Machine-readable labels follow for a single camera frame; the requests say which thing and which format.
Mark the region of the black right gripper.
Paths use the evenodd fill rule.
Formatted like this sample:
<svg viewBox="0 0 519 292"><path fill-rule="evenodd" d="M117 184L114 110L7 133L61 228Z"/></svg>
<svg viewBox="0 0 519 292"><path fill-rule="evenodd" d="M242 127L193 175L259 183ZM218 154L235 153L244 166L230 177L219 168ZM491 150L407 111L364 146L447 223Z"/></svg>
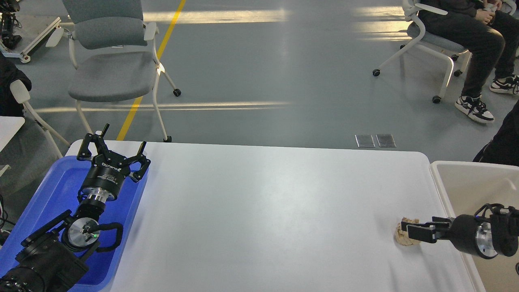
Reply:
<svg viewBox="0 0 519 292"><path fill-rule="evenodd" d="M432 217L432 221L425 223L402 220L401 229L407 231L408 237L412 240L427 243L450 240L462 253L483 259L493 259L498 255L493 247L491 224L471 215L460 215L454 220Z"/></svg>

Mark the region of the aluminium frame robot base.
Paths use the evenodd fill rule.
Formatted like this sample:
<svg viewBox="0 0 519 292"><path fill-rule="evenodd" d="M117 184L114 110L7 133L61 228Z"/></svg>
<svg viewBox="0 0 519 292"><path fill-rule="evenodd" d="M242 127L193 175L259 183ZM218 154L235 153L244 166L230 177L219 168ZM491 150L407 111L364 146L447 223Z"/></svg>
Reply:
<svg viewBox="0 0 519 292"><path fill-rule="evenodd" d="M31 61L30 53L61 22L59 17L47 15L17 15L20 11L18 0L2 0L0 11L1 54L22 63Z"/></svg>

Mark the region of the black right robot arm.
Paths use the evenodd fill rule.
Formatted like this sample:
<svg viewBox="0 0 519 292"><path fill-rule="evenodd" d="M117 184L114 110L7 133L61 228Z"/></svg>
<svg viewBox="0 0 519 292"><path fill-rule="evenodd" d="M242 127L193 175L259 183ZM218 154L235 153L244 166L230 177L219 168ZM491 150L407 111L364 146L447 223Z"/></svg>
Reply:
<svg viewBox="0 0 519 292"><path fill-rule="evenodd" d="M432 217L426 223L402 220L401 230L411 240L427 243L448 240L462 253L489 260L517 253L518 224L518 209L493 203L482 205L474 215Z"/></svg>

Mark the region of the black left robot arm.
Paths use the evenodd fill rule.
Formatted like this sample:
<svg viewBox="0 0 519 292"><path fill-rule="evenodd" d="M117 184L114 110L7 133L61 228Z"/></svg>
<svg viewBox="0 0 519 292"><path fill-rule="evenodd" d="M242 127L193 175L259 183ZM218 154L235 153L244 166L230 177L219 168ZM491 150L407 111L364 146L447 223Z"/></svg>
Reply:
<svg viewBox="0 0 519 292"><path fill-rule="evenodd" d="M110 150L109 126L53 164L1 250L2 292L102 287L121 258L150 159Z"/></svg>

